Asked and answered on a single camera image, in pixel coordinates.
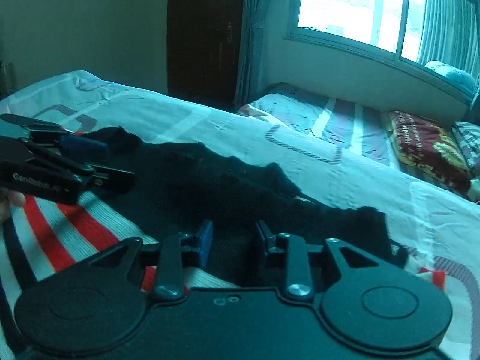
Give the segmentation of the person's left hand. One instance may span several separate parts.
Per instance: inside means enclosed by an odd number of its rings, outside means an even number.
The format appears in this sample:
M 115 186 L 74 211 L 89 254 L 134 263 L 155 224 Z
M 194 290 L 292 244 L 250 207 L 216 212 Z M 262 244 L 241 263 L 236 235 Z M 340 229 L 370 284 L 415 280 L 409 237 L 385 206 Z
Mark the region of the person's left hand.
M 13 207 L 23 207 L 26 203 L 24 194 L 1 188 L 0 198 L 0 224 L 3 224 L 11 216 Z

